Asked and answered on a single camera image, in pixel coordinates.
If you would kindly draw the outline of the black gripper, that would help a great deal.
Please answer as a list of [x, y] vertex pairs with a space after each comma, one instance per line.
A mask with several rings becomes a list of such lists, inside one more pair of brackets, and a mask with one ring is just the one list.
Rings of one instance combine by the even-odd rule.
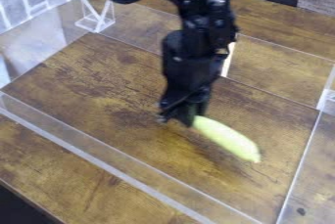
[[183, 30], [163, 40], [163, 74], [167, 87], [160, 99], [160, 118], [177, 119], [192, 127], [196, 115], [206, 116], [212, 84], [219, 78], [226, 55], [208, 40], [195, 42]]

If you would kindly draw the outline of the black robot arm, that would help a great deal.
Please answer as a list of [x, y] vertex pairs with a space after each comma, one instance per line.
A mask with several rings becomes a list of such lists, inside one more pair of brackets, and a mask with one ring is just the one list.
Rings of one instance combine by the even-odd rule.
[[160, 118], [192, 126], [206, 115], [212, 84], [219, 78], [236, 41], [231, 0], [168, 0], [179, 10], [181, 28], [163, 39], [163, 73], [167, 88]]

